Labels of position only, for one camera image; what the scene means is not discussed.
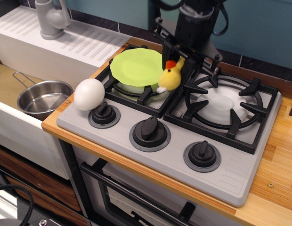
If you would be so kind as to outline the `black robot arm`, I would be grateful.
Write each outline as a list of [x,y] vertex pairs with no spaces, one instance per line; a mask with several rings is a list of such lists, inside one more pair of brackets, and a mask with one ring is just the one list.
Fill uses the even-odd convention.
[[168,5],[161,0],[152,2],[159,9],[166,11],[179,10],[177,22],[162,17],[156,18],[157,30],[155,35],[163,42],[162,62],[186,59],[184,76],[204,70],[209,75],[209,82],[217,87],[217,64],[222,55],[211,41],[211,35],[224,34],[228,25],[222,31],[215,32],[214,26],[221,12],[228,20],[228,15],[222,0],[181,0],[175,5]]

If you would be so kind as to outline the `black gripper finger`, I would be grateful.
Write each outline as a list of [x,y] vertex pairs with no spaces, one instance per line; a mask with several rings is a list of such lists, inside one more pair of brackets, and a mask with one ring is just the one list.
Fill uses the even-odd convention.
[[181,68],[181,82],[188,82],[189,79],[195,78],[203,65],[203,59],[201,57],[184,58],[181,56],[178,61],[183,63]]
[[177,61],[177,53],[174,50],[174,47],[168,43],[164,43],[162,46],[162,68],[165,70],[166,62],[168,60]]

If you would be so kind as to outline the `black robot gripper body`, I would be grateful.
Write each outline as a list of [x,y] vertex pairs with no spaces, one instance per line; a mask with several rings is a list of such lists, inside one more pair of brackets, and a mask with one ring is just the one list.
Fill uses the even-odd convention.
[[174,47],[177,59],[180,56],[201,57],[203,59],[201,70],[214,77],[219,72],[217,64],[222,60],[222,55],[211,42],[218,14],[218,9],[210,9],[204,14],[199,14],[196,10],[189,12],[181,9],[176,23],[157,17],[155,36],[163,44],[168,43]]

